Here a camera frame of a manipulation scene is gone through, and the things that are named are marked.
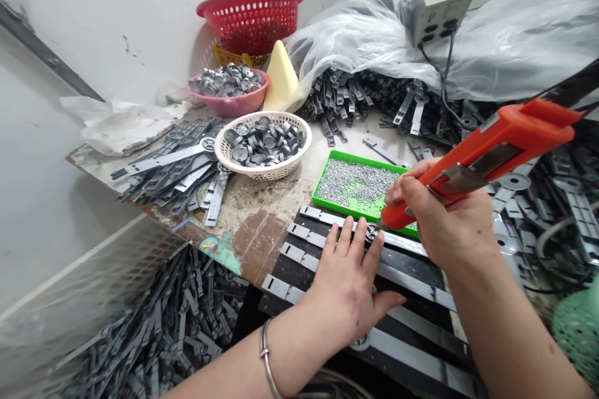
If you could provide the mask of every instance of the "orange tool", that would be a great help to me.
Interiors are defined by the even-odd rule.
[[[599,59],[523,104],[503,106],[418,180],[444,205],[574,138],[572,124],[599,102],[572,110],[599,88]],[[380,229],[402,229],[415,221],[405,201],[385,206]]]

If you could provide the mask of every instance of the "finger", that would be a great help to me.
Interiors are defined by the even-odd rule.
[[[364,260],[362,260],[362,269],[366,272],[370,284],[374,282],[374,276],[376,276],[376,271],[379,269],[382,246],[384,243],[385,236],[382,232],[379,232],[374,238],[374,241],[370,244],[370,248],[368,248]]]
[[[401,180],[406,176],[413,176],[416,179],[420,178],[430,167],[434,166],[437,162],[439,162],[441,158],[430,158],[423,159],[414,165],[410,170],[405,172],[403,175],[398,177],[393,185],[387,191],[387,195],[385,196],[385,204],[390,206],[397,204],[403,198],[401,196]]]
[[[349,243],[351,242],[351,230],[353,229],[353,227],[353,217],[347,217],[345,219],[345,223],[343,223],[343,229],[341,230],[341,235],[339,236],[339,241],[337,242],[335,254],[339,254],[341,257],[345,257],[348,255]]]
[[[461,201],[456,201],[455,203],[447,206],[446,210],[447,212],[453,212],[474,208],[481,208],[481,213],[482,211],[491,212],[493,210],[493,202],[491,197],[484,189],[478,189],[470,192],[468,196]]]
[[[373,323],[373,325],[378,323],[381,318],[383,318],[393,307],[403,305],[406,302],[407,299],[405,296],[392,291],[380,292],[374,295],[374,319],[376,321]]]
[[[401,192],[404,200],[416,216],[419,224],[433,229],[433,226],[443,226],[449,214],[445,206],[420,182],[411,176],[406,176],[401,182]]]
[[[331,230],[326,237],[326,241],[324,242],[323,255],[322,257],[332,256],[335,252],[335,243],[337,242],[337,232],[339,231],[339,225],[337,223],[333,223],[331,226]]]
[[[385,195],[385,204],[393,204],[395,202],[395,199],[397,198],[397,195],[400,192],[400,182],[401,182],[401,178],[404,175],[399,175],[399,177],[393,182],[393,184],[391,184],[391,187],[389,187],[389,189],[387,190],[387,194]]]
[[[356,226],[356,232],[354,233],[354,239],[349,246],[348,255],[355,258],[358,264],[362,262],[364,257],[364,239],[366,239],[366,218],[360,217],[358,225]]]
[[[430,167],[437,165],[443,158],[428,158],[422,159],[420,162],[417,162],[410,170],[406,172],[406,176],[413,176],[415,178],[420,178]]]

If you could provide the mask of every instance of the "silver bangle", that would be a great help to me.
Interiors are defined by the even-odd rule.
[[[273,394],[275,399],[285,399],[279,389],[276,387],[275,379],[273,378],[273,372],[270,370],[270,363],[268,363],[268,354],[270,351],[266,347],[266,328],[268,327],[268,323],[270,323],[272,320],[272,318],[266,320],[262,326],[262,331],[260,332],[260,358],[264,359],[266,377],[268,378],[270,392]]]

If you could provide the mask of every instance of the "electrical box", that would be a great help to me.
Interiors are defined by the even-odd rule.
[[[412,0],[414,46],[433,42],[457,30],[472,0]]]

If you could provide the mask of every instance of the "worn tabletop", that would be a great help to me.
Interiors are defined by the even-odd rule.
[[[192,110],[185,119],[196,120],[206,116],[205,110]],[[414,164],[416,160],[407,145],[409,139],[399,136],[395,129],[379,128],[379,117],[379,113],[373,111],[367,120],[356,120],[352,128],[341,124],[348,142],[342,143],[336,138],[335,149],[385,161],[362,143],[364,137],[371,137],[398,159]],[[218,247],[211,256],[259,287],[275,266],[279,248],[287,234],[287,225],[293,221],[301,205],[311,203],[312,191],[329,155],[330,148],[321,125],[312,123],[311,127],[312,144],[299,167],[286,178],[262,182],[239,173],[229,178],[218,222],[213,228],[203,225],[203,210],[172,216],[169,213],[172,205],[161,208],[149,203],[135,204],[135,207],[196,248],[206,238],[218,239]],[[104,156],[92,147],[82,145],[66,159],[117,194],[129,187],[128,176],[113,181],[110,174],[160,148],[163,141],[164,138],[161,138],[126,158]],[[198,190],[200,199],[207,186],[205,183]]]

